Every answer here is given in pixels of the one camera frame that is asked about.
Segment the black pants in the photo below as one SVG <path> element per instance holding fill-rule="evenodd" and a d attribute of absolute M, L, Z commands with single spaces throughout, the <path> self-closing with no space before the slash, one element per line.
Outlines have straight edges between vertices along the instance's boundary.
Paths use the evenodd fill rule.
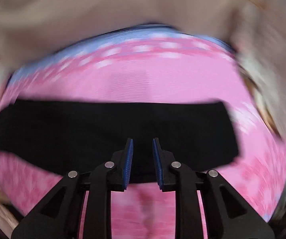
<path fill-rule="evenodd" d="M 0 111 L 0 151 L 59 175 L 93 170 L 133 140 L 131 183 L 154 182 L 152 141 L 196 171 L 231 163 L 237 138 L 221 101 L 209 104 L 16 100 Z"/>

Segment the pink blue floral bedsheet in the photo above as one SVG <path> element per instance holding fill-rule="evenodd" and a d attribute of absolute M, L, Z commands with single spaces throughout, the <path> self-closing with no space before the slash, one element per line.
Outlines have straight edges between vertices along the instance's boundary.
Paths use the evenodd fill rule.
<path fill-rule="evenodd" d="M 221 42 L 160 25 L 98 36 L 15 71 L 0 99 L 0 111 L 16 100 L 221 101 L 230 116 L 239 154 L 231 163 L 212 169 L 270 225 L 286 181 L 286 140 L 267 128 L 232 51 Z M 64 176 L 0 151 L 0 189 L 23 219 Z M 129 179 L 124 192 L 111 192 L 110 202 L 111 238 L 175 238 L 175 192 L 160 190 L 157 178 L 148 183 Z"/>

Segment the cream patterned quilt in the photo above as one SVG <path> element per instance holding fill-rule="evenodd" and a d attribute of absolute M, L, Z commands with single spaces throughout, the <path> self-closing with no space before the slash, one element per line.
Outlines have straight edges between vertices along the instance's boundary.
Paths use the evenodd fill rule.
<path fill-rule="evenodd" d="M 239 66 L 252 82 L 262 119 L 286 139 L 286 24 L 282 20 L 242 17 L 231 41 Z"/>

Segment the beige curtain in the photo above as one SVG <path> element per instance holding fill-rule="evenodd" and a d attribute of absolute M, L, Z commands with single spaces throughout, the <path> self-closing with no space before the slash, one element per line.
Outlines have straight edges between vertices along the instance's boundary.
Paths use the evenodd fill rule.
<path fill-rule="evenodd" d="M 228 39 L 248 0 L 0 0 L 0 59 L 32 61 L 80 40 L 143 23 Z M 286 0 L 254 0 L 261 10 L 256 57 L 286 75 Z"/>

